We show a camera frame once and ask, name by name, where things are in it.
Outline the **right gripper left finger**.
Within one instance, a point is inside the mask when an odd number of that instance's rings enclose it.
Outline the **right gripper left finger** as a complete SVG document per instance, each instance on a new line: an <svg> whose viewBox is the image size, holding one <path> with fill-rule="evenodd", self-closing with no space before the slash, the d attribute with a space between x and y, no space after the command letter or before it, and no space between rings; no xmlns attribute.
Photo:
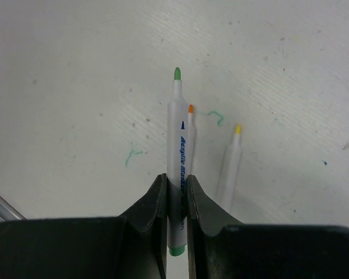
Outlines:
<svg viewBox="0 0 349 279"><path fill-rule="evenodd" d="M113 217L0 223L0 278L165 278L167 177Z"/></svg>

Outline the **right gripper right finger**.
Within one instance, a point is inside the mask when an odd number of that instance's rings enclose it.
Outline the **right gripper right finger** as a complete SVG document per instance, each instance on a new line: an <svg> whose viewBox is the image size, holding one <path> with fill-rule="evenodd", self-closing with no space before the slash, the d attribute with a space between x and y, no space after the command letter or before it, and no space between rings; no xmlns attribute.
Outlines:
<svg viewBox="0 0 349 279"><path fill-rule="evenodd" d="M349 228L244 224L187 178L190 278L349 278Z"/></svg>

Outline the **yellow marker pen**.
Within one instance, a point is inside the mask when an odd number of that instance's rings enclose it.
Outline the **yellow marker pen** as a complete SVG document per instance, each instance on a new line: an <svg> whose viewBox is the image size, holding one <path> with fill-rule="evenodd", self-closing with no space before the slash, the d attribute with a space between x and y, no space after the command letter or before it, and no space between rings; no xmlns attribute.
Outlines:
<svg viewBox="0 0 349 279"><path fill-rule="evenodd" d="M241 158L241 124L236 125L230 144L226 147L219 177L216 203L230 213Z"/></svg>

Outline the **orange marker pen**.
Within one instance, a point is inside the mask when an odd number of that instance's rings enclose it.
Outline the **orange marker pen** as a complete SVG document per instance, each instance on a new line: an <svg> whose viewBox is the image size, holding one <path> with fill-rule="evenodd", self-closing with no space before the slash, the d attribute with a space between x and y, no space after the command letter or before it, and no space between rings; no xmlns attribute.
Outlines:
<svg viewBox="0 0 349 279"><path fill-rule="evenodd" d="M194 139L195 139L195 127L194 127L194 106L192 104L188 107L188 150L187 150L187 168L188 175L191 174L193 166L193 152L194 152Z"/></svg>

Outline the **green marker pen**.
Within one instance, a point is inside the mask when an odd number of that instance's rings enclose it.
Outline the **green marker pen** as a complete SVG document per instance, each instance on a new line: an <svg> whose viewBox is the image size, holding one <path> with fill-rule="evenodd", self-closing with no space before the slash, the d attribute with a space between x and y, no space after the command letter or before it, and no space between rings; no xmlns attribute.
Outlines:
<svg viewBox="0 0 349 279"><path fill-rule="evenodd" d="M188 103L182 93L181 70L176 67L173 78L173 96L168 103L167 125L168 248L171 256L183 254L187 245L187 136Z"/></svg>

